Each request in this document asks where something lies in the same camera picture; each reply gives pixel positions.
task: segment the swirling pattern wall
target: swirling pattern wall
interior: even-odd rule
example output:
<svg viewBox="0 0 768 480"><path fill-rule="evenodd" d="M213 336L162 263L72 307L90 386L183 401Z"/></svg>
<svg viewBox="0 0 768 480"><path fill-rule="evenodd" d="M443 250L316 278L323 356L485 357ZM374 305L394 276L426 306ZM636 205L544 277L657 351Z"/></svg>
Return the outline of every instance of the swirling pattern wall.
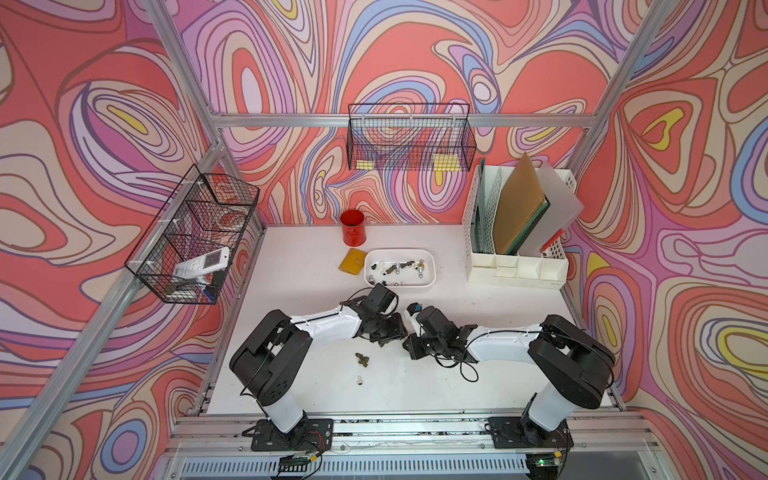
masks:
<svg viewBox="0 0 768 480"><path fill-rule="evenodd" d="M0 2L0 441L207 148L140 2ZM25 478L149 475L252 247L217 306L139 292Z"/></svg>
<svg viewBox="0 0 768 480"><path fill-rule="evenodd" d="M174 16L215 111L346 113L353 102L467 101L482 113L590 113L644 1L224 0ZM479 128L478 158L562 165L581 129ZM349 172L345 129L225 131L267 223L459 223L468 176Z"/></svg>
<svg viewBox="0 0 768 480"><path fill-rule="evenodd" d="M569 286L681 478L768 478L768 7L675 9L578 172Z"/></svg>

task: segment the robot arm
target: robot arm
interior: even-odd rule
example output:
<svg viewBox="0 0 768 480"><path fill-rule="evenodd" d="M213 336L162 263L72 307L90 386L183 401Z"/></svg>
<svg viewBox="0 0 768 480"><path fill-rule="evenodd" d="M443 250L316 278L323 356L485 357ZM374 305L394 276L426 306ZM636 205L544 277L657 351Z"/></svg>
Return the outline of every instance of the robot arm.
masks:
<svg viewBox="0 0 768 480"><path fill-rule="evenodd" d="M608 349L559 315L520 329L458 328L433 306L407 309L414 333L404 342L412 359L441 356L454 362L511 360L533 363L549 379L520 421L521 434L540 445L574 410L596 409L611 381L615 358Z"/></svg>
<svg viewBox="0 0 768 480"><path fill-rule="evenodd" d="M402 339L406 334L402 318L390 308L396 298L391 290L377 284L367 296L347 300L327 312L288 316L273 310L237 349L230 369L275 427L287 434L306 415L290 387L310 348L363 334L379 344ZM292 436L300 438L303 433Z"/></svg>

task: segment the red cup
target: red cup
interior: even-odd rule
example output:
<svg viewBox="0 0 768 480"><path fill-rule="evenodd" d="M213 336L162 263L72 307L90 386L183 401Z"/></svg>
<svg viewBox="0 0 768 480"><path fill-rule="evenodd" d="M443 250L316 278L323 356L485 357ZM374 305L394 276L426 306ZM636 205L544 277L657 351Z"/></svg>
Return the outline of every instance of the red cup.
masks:
<svg viewBox="0 0 768 480"><path fill-rule="evenodd" d="M359 247L366 242L366 216L360 210L346 210L341 214L344 243Z"/></svg>

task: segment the yellow object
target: yellow object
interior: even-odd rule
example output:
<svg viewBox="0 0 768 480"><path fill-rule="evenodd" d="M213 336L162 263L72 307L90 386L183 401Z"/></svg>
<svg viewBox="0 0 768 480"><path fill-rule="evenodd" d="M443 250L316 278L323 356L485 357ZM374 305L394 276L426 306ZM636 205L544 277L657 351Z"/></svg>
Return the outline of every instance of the yellow object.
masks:
<svg viewBox="0 0 768 480"><path fill-rule="evenodd" d="M436 172L458 172L458 155L435 154L432 165Z"/></svg>
<svg viewBox="0 0 768 480"><path fill-rule="evenodd" d="M370 160L358 160L357 170L373 170L376 165Z"/></svg>
<svg viewBox="0 0 768 480"><path fill-rule="evenodd" d="M368 254L362 250L350 248L346 257L344 257L344 261L339 265L339 270L347 272L350 275L357 275L366 264L366 255Z"/></svg>

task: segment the metal hardware part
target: metal hardware part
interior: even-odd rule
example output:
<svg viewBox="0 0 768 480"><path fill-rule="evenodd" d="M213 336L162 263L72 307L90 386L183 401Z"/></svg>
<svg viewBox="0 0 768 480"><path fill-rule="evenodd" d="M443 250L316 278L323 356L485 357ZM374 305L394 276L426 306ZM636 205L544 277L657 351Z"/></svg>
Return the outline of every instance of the metal hardware part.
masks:
<svg viewBox="0 0 768 480"><path fill-rule="evenodd" d="M370 360L369 357L364 356L362 353L355 353L355 356L357 357L357 362L360 365L362 365L362 366L364 366L366 368L368 367L368 360Z"/></svg>

